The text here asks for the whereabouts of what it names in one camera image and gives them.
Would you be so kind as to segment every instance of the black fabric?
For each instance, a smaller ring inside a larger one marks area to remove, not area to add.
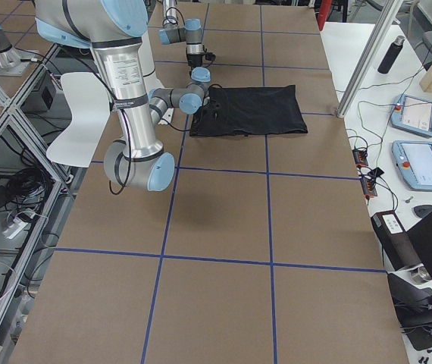
[[[194,114],[189,135],[307,133],[295,85],[209,89],[209,103]]]

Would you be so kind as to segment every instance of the white desk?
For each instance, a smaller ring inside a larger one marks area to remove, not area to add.
[[[362,50],[368,41],[368,37],[371,35],[373,26],[373,24],[326,23],[324,30],[321,32],[338,98],[343,94],[340,91],[346,89],[346,85],[358,63]],[[387,51],[390,43],[394,41],[398,35],[403,35],[403,32],[398,26],[392,26],[376,58],[372,62],[372,66],[366,75],[362,87],[401,81],[412,76],[420,69],[421,62],[418,60],[418,57],[408,41],[406,41],[402,52],[398,56],[390,72],[388,74],[380,74],[377,72],[377,67],[384,53]],[[432,93],[424,93],[419,85],[419,81],[424,74],[425,71],[422,70],[413,80],[410,79],[399,84],[376,86],[370,89],[360,90],[345,116],[346,127],[356,130],[358,135],[364,137],[369,144],[377,143],[379,139],[364,130],[361,126],[361,121],[358,116],[358,102],[365,100],[379,105],[387,105],[394,102],[396,97],[401,95],[405,90],[407,94],[432,100]],[[390,107],[377,107],[362,103],[361,112],[364,125],[375,133],[382,135],[387,125]],[[394,140],[426,140],[426,138],[397,130],[389,125],[383,138],[383,149],[377,163],[385,172],[383,178],[390,185],[391,190],[398,196],[399,207],[396,210],[396,214],[399,216],[403,226],[408,230],[418,222],[418,218],[413,214],[412,208],[423,204],[432,205],[432,193],[412,191],[402,181],[394,165],[391,154],[391,143]],[[363,146],[363,143],[358,141],[357,145]],[[368,161],[372,168],[376,167],[378,152],[378,146],[372,146],[368,150]],[[368,211],[370,216],[375,212],[392,208],[392,197],[390,193],[379,186],[377,187],[377,193],[378,197],[371,199],[369,203]],[[411,196],[413,196],[413,199],[409,203],[405,202],[405,200],[409,199]],[[400,277],[404,277],[407,276],[407,273],[400,272],[399,275]],[[404,336],[404,341],[410,363],[415,364],[422,356],[429,356],[430,360],[428,363],[432,364],[432,354],[428,354],[426,351],[415,351],[406,336]]]

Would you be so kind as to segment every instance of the black bottle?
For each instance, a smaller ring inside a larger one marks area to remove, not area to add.
[[[380,67],[377,68],[380,74],[387,74],[390,71],[391,66],[395,63],[396,57],[398,57],[398,54],[403,49],[403,42],[405,42],[405,37],[397,36],[396,40],[391,43],[388,52],[386,52],[381,61]]]

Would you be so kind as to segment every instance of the black mouse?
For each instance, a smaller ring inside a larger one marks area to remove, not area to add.
[[[415,206],[413,208],[413,212],[415,215],[417,215],[419,218],[424,218],[427,216],[430,212],[432,212],[432,205],[420,205]]]

